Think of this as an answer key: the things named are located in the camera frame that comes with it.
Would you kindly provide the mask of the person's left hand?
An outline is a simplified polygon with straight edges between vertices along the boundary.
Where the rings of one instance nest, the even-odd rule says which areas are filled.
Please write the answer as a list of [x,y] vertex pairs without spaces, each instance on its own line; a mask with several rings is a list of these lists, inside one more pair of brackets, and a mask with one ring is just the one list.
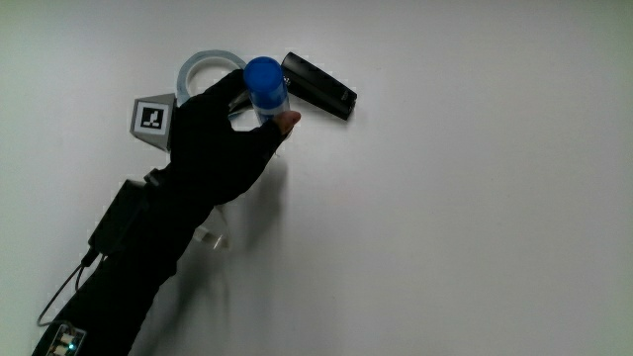
[[245,193],[302,115],[284,111],[250,130],[235,130],[229,104],[246,91],[237,69],[177,108],[168,165],[157,171],[157,193],[183,206],[216,206]]

